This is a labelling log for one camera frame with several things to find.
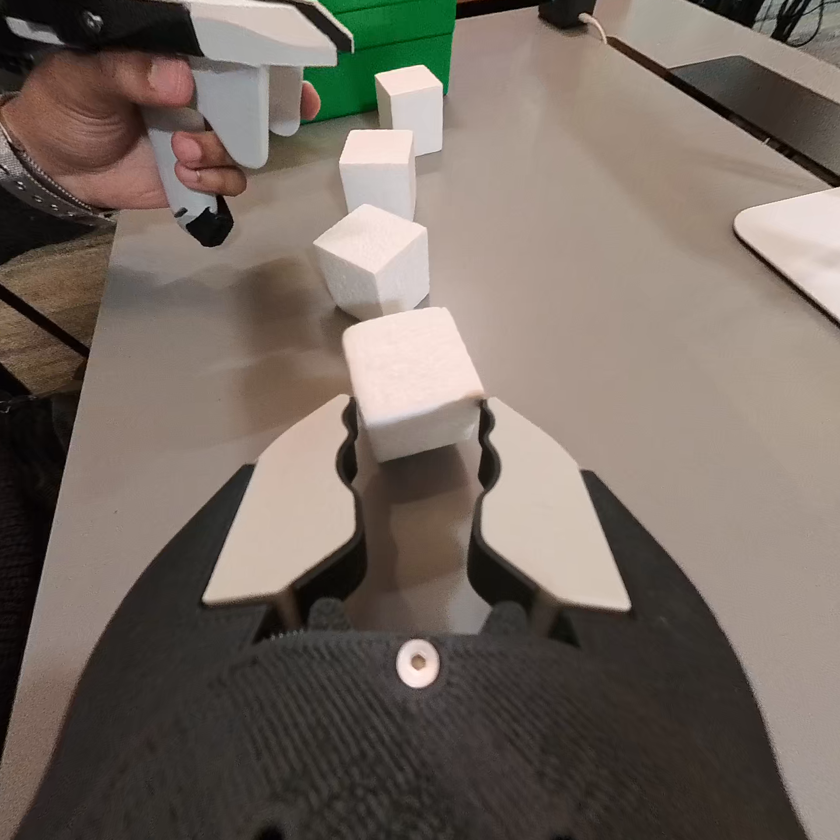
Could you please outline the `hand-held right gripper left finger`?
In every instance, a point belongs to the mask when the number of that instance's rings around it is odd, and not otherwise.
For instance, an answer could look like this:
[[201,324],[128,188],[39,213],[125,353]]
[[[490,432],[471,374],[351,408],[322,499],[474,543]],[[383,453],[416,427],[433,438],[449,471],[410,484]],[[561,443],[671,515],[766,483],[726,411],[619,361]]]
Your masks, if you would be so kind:
[[257,458],[203,594],[208,607],[267,604],[302,627],[366,574],[355,400],[338,394]]

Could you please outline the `green plastic bin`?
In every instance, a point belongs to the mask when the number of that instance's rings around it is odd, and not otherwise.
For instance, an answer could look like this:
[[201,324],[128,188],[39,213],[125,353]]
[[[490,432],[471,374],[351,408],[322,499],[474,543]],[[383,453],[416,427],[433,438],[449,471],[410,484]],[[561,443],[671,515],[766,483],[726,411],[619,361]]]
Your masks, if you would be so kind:
[[448,91],[456,1],[322,1],[353,34],[354,51],[335,67],[306,69],[318,92],[316,118],[376,110],[375,75],[423,65]]

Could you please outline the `silver metal watch band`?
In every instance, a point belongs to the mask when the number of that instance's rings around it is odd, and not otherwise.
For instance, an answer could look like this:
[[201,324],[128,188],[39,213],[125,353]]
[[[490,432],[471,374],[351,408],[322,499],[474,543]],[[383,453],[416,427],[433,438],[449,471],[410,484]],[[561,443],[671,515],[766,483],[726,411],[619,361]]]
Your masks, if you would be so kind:
[[90,227],[117,223],[119,211],[81,201],[48,174],[26,150],[18,136],[1,117],[2,189],[24,204],[62,221]]

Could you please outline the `dark flat desk panel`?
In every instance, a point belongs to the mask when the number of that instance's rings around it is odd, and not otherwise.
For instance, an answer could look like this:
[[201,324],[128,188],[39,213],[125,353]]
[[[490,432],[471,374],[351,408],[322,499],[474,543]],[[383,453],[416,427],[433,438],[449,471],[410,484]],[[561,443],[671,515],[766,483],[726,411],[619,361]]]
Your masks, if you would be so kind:
[[670,69],[667,81],[773,151],[839,186],[839,105],[745,56]]

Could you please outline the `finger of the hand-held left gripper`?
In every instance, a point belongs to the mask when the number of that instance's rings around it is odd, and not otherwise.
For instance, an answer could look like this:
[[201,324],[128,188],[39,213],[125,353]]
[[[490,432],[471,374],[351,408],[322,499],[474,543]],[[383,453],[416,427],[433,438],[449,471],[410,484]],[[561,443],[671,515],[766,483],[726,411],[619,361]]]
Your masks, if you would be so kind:
[[269,131],[279,137],[291,137],[301,125],[303,68],[269,67]]
[[188,2],[208,59],[189,59],[196,110],[234,161],[267,163],[269,67],[335,67],[354,37],[319,2]]

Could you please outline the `person's left hand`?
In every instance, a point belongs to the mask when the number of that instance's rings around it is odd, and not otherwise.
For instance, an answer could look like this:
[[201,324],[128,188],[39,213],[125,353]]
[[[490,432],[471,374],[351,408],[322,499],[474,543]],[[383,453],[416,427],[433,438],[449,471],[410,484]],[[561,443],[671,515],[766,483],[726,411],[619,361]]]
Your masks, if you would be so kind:
[[103,51],[47,56],[2,108],[10,130],[59,184],[95,207],[168,206],[142,108],[191,104],[181,58]]

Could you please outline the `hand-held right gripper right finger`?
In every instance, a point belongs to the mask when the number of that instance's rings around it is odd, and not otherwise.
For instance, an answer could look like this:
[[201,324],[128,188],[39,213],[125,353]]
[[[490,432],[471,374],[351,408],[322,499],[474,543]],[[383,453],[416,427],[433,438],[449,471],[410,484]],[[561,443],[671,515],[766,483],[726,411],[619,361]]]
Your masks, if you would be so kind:
[[480,492],[467,577],[495,620],[536,636],[573,636],[570,614],[633,617],[581,467],[497,397],[479,409]]

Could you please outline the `black power adapter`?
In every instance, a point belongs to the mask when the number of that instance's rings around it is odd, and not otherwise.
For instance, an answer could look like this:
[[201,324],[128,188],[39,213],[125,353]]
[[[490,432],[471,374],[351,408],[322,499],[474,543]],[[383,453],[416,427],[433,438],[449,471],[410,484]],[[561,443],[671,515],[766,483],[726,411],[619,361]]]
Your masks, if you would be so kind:
[[596,1],[546,1],[539,4],[539,18],[558,29],[573,29],[594,16]]

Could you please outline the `white foam cube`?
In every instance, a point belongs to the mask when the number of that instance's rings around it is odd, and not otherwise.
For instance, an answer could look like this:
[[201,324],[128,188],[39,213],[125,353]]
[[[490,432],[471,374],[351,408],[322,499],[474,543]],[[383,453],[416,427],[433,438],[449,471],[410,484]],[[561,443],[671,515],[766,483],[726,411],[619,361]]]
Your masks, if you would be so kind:
[[446,308],[358,322],[342,347],[379,464],[461,444],[476,431],[486,392]]
[[414,220],[417,176],[413,131],[350,131],[339,158],[339,173],[348,213],[367,204]]
[[417,308],[430,292],[428,232],[362,204],[313,241],[334,304],[363,321]]
[[374,75],[383,130],[413,132],[415,155],[440,152],[444,141],[444,85],[425,65]]

